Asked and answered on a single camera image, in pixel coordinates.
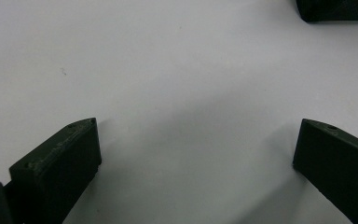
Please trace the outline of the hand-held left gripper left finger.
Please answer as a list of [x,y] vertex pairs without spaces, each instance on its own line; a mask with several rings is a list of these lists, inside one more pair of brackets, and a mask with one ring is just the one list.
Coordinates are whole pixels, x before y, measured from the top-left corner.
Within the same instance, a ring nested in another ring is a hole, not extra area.
[[62,224],[102,163],[97,120],[73,122],[10,168],[24,224]]

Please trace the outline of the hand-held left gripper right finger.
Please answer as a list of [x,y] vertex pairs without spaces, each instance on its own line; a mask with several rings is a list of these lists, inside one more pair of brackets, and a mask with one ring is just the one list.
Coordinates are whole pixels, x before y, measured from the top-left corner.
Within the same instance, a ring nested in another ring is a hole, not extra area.
[[357,137],[333,125],[303,119],[293,167],[353,224],[358,224]]

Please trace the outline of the black zip pouch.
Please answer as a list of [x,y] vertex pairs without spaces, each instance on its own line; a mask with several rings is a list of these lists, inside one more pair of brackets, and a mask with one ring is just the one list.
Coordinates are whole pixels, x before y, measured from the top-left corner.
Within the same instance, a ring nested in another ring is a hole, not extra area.
[[358,0],[296,0],[305,22],[358,21]]

